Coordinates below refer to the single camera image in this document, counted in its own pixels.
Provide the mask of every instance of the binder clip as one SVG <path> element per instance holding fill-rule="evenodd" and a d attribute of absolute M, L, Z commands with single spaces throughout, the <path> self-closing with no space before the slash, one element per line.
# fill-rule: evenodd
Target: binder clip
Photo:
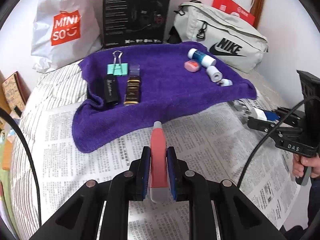
<path fill-rule="evenodd" d="M 116 52 L 120 53 L 118 57 L 118 64 L 116 64 Z M 113 64 L 108 64 L 107 74 L 113 74 L 114 76 L 126 76 L 128 74 L 128 63 L 121 63 L 122 51 L 116 50 L 112 55 L 114 57 Z"/>

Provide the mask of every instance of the metal bolt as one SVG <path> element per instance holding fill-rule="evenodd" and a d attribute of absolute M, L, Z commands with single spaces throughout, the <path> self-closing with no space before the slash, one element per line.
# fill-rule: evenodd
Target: metal bolt
<path fill-rule="evenodd" d="M 195 172 L 194 171 L 186 171 L 184 173 L 187 177 L 193 177 L 195 175 Z"/>
<path fill-rule="evenodd" d="M 88 180 L 85 184 L 87 187 L 94 187 L 96 182 L 94 180 Z"/>
<path fill-rule="evenodd" d="M 222 182 L 222 185 L 225 186 L 225 187 L 231 187 L 232 186 L 232 182 L 228 179 L 225 179 L 223 182 Z"/>
<path fill-rule="evenodd" d="M 125 171 L 125 172 L 123 173 L 123 176 L 125 176 L 125 177 L 127 177 L 127 178 L 130 178 L 130 177 L 133 176 L 133 172 L 132 172 L 132 171 Z"/>

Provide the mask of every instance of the headset box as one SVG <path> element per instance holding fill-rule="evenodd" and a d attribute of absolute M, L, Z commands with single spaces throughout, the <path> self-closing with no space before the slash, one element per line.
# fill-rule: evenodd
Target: headset box
<path fill-rule="evenodd" d="M 163 43 L 170 0 L 103 0 L 105 48 Z"/>

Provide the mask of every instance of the miniso bag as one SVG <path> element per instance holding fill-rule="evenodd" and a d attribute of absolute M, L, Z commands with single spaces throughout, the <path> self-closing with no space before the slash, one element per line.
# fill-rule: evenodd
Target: miniso bag
<path fill-rule="evenodd" d="M 201 43 L 232 67 L 248 73 L 268 51 L 267 38 L 237 16 L 197 2 L 182 3 L 179 8 L 174 27 L 181 41 Z"/>
<path fill-rule="evenodd" d="M 100 30 L 87 0 L 39 0 L 33 23 L 33 67 L 46 73 L 101 48 Z"/>

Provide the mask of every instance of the purple cloth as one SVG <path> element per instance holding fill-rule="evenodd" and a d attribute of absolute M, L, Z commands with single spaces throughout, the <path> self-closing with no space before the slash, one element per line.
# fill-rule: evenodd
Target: purple cloth
<path fill-rule="evenodd" d="M 191 48 L 214 57 L 197 42 L 123 47 L 86 57 L 79 65 L 88 82 L 88 99 L 77 109 L 72 123 L 77 148 L 89 153 L 129 132 L 151 127 L 155 121 L 164 123 L 217 103 L 256 98 L 254 86 L 219 59 L 216 67 L 223 78 L 232 80 L 233 86 L 220 87 L 211 82 L 204 68 L 195 73 L 187 71 L 184 63 L 189 60 L 187 53 Z M 117 77 L 121 102 L 112 107 L 104 103 L 103 78 L 107 64 L 113 63 L 112 52 L 117 49 L 123 52 L 121 62 L 140 64 L 139 104 L 123 105 L 128 76 Z"/>

